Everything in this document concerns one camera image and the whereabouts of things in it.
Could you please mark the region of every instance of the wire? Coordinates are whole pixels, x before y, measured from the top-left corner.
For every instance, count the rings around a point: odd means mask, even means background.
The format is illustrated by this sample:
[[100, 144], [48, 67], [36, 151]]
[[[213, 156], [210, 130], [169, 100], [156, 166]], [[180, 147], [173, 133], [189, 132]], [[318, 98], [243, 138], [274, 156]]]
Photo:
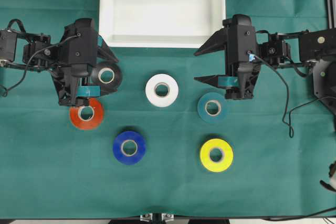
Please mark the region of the wire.
[[274, 73], [276, 73], [280, 79], [282, 80], [282, 82], [285, 84], [286, 86], [286, 91], [287, 91], [287, 96], [286, 96], [286, 105], [285, 105], [285, 110], [284, 110], [284, 114], [282, 115], [282, 122], [287, 125], [289, 127], [289, 132], [293, 132], [293, 135], [294, 135], [294, 129], [293, 127], [290, 125], [290, 123], [287, 123], [285, 121], [285, 118], [286, 118], [286, 114], [287, 114], [287, 110], [288, 110], [288, 102], [289, 102], [289, 87], [288, 87], [288, 84], [287, 82], [285, 81], [285, 79], [282, 77], [282, 75], [275, 69], [273, 68], [270, 64], [268, 64], [266, 61], [264, 61], [263, 59], [261, 59], [260, 57], [254, 55], [254, 57], [258, 60], [260, 60], [262, 63], [264, 63], [267, 67], [269, 67]]
[[299, 106], [296, 106], [296, 107], [292, 108], [292, 109], [289, 111], [289, 113], [288, 113], [288, 119], [289, 119], [289, 125], [290, 125], [290, 128], [289, 128], [289, 137], [290, 137], [290, 138], [293, 138], [293, 137], [294, 137], [294, 130], [293, 130], [293, 127], [291, 126], [291, 114], [292, 114], [292, 112], [293, 112], [294, 110], [300, 108], [300, 107], [306, 106], [306, 105], [308, 105], [308, 104], [311, 104], [311, 103], [313, 103], [313, 102], [317, 102], [317, 101], [320, 101], [320, 100], [323, 100], [323, 99], [335, 99], [335, 100], [336, 100], [336, 97], [329, 97], [329, 96], [328, 96], [328, 97], [316, 98], [316, 99], [314, 99], [314, 100], [311, 100], [311, 101], [309, 101], [309, 102], [306, 102], [306, 103], [303, 103], [303, 104], [301, 104], [301, 105], [299, 105]]
[[294, 68], [295, 72], [296, 72], [299, 76], [301, 76], [301, 77], [303, 77], [303, 78], [307, 78], [308, 76], [310, 76], [310, 75], [313, 73], [311, 67], [308, 68], [308, 73], [303, 73], [303, 72], [301, 72], [301, 71], [298, 69], [298, 67], [295, 65], [294, 61], [293, 61], [291, 58], [289, 58], [289, 57], [286, 57], [286, 58], [287, 58], [287, 59], [289, 60], [289, 62], [293, 65], [293, 68]]
[[299, 217], [291, 217], [291, 218], [280, 218], [280, 219], [264, 219], [264, 220], [268, 220], [268, 221], [285, 221], [285, 220], [301, 220], [301, 219], [305, 219], [305, 218], [310, 218], [310, 217], [314, 217], [314, 216], [317, 216], [317, 215], [321, 215], [321, 214], [324, 214], [326, 212], [330, 212], [330, 211], [335, 211], [336, 210], [336, 207], [332, 207], [332, 208], [328, 208], [328, 209], [325, 209], [325, 210], [322, 210], [322, 211], [319, 211], [319, 212], [315, 212], [313, 214], [310, 214], [310, 215], [304, 215], [304, 216], [299, 216]]
[[11, 21], [9, 21], [8, 26], [7, 26], [7, 30], [11, 30], [11, 29], [12, 29], [12, 25], [13, 25], [14, 23], [17, 23], [17, 25], [18, 25], [19, 28], [20, 28], [20, 31], [22, 31], [23, 33], [26, 33], [26, 29], [25, 29], [25, 27], [24, 27], [22, 21], [19, 20], [19, 19], [17, 19], [17, 18], [14, 18], [14, 19], [12, 19]]
[[326, 219], [328, 222], [330, 222], [331, 224], [335, 224], [334, 222], [332, 222], [331, 220], [329, 220], [327, 217], [326, 218], [324, 218], [324, 219]]
[[5, 88], [5, 87], [3, 86], [2, 88], [5, 89], [5, 92], [2, 94], [2, 96], [3, 96], [3, 97], [6, 97], [6, 96], [8, 95], [8, 92], [10, 92], [10, 90], [12, 90], [13, 88], [19, 86], [19, 85], [24, 81], [24, 79], [26, 78], [26, 74], [27, 74], [27, 70], [28, 70], [29, 64], [30, 64], [31, 60], [32, 60], [37, 54], [43, 52], [43, 51], [46, 50], [46, 49], [49, 49], [49, 48], [52, 48], [52, 47], [58, 47], [58, 46], [64, 44], [65, 42], [67, 42], [68, 40], [73, 39], [73, 38], [77, 38], [77, 37], [79, 37], [79, 36], [78, 36], [78, 35], [70, 36], [70, 37], [66, 38], [65, 40], [63, 40], [63, 41], [61, 41], [61, 42], [59, 42], [59, 43], [56, 43], [56, 44], [54, 44], [54, 45], [50, 45], [50, 46], [48, 46], [48, 47], [42, 48], [42, 49], [36, 51], [35, 53], [33, 53], [33, 55], [32, 55], [32, 56], [30, 57], [30, 59], [27, 61], [27, 64], [26, 64], [26, 67], [25, 67], [25, 70], [24, 70], [24, 73], [23, 73], [21, 79], [20, 79], [16, 84], [14, 84], [13, 86], [11, 86], [11, 87], [9, 87], [9, 88]]

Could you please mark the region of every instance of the white plastic bin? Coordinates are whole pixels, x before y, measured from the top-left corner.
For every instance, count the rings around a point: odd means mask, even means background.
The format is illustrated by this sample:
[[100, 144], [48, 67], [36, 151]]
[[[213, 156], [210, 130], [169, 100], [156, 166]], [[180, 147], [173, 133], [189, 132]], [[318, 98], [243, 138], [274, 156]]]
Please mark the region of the white plastic bin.
[[111, 47], [198, 48], [222, 19], [225, 0], [100, 0], [99, 34]]

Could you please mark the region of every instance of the black tape roll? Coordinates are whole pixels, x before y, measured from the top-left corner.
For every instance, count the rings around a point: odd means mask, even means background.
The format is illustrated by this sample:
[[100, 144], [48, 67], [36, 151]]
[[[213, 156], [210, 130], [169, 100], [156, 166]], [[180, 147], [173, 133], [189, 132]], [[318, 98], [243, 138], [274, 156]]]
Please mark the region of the black tape roll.
[[[108, 82], [104, 82], [101, 79], [101, 75], [105, 71], [112, 71], [113, 78]], [[101, 94], [116, 92], [117, 87], [119, 87], [122, 81], [122, 73], [118, 65], [111, 63], [109, 61], [103, 61], [96, 65], [91, 72], [91, 80], [94, 84], [100, 86]]]

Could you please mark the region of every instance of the teal tape roll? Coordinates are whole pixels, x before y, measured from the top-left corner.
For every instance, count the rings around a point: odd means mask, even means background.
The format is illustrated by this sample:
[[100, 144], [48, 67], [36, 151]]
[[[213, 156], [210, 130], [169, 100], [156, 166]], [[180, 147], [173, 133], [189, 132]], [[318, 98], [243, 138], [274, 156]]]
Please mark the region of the teal tape roll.
[[[210, 114], [207, 111], [207, 107], [210, 103], [215, 103], [218, 107], [218, 112]], [[221, 122], [227, 114], [227, 104], [224, 97], [218, 93], [207, 93], [203, 95], [198, 101], [197, 111], [200, 118], [210, 124], [216, 124]]]
[[234, 76], [219, 76], [218, 77], [219, 87], [238, 87], [238, 78]]
[[100, 86], [79, 86], [77, 97], [99, 97]]

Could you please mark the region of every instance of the green tablecloth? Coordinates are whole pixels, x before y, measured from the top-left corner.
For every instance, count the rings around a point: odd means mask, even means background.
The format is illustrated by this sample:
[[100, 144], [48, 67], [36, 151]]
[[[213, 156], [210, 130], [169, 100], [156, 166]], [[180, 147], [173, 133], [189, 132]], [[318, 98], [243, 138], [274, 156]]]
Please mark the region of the green tablecloth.
[[[1, 0], [0, 27], [21, 19], [27, 31], [52, 35], [80, 17], [98, 23], [99, 0]], [[250, 15], [257, 29], [293, 32], [327, 27], [325, 0], [226, 0], [227, 17]], [[17, 60], [20, 60], [21, 47]], [[293, 57], [298, 60], [297, 42]], [[49, 73], [29, 73], [24, 84], [0, 99], [0, 218], [109, 218], [146, 212], [187, 216], [303, 215], [332, 207], [335, 194], [319, 185], [335, 158], [333, 117], [320, 104], [298, 110], [295, 138], [281, 123], [285, 87], [262, 67], [255, 98], [227, 101], [221, 125], [197, 115], [206, 92], [222, 93], [193, 80], [224, 72], [222, 52], [194, 57], [194, 49], [113, 48], [124, 81], [100, 99], [106, 115], [93, 131], [74, 128], [68, 108], [57, 105]], [[168, 73], [180, 87], [176, 102], [156, 108], [144, 94], [146, 81]], [[311, 82], [293, 70], [290, 107], [312, 99]], [[1, 70], [4, 85], [22, 72]], [[114, 137], [125, 129], [141, 133], [144, 158], [133, 166], [112, 154]], [[229, 170], [213, 174], [198, 160], [212, 136], [230, 142]]]

